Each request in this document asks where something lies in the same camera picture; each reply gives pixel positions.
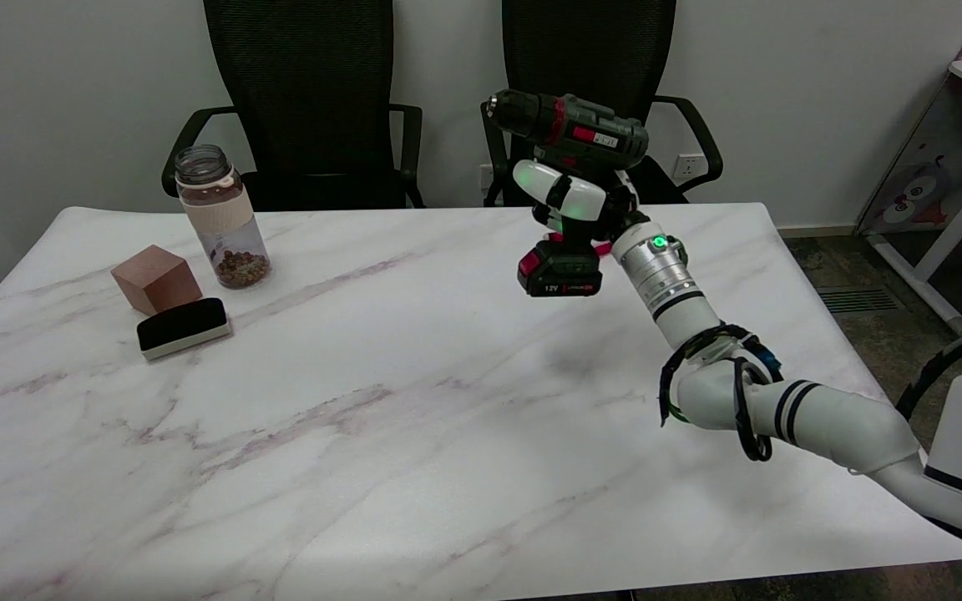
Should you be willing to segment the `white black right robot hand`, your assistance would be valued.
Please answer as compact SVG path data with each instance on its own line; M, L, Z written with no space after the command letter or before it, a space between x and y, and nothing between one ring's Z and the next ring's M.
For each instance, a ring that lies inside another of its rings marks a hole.
M614 175L615 186L607 191L538 160L519 161L512 170L513 182L534 201L534 220L549 230L545 242L588 242L599 256L611 252L617 218L639 209L630 176L623 170Z

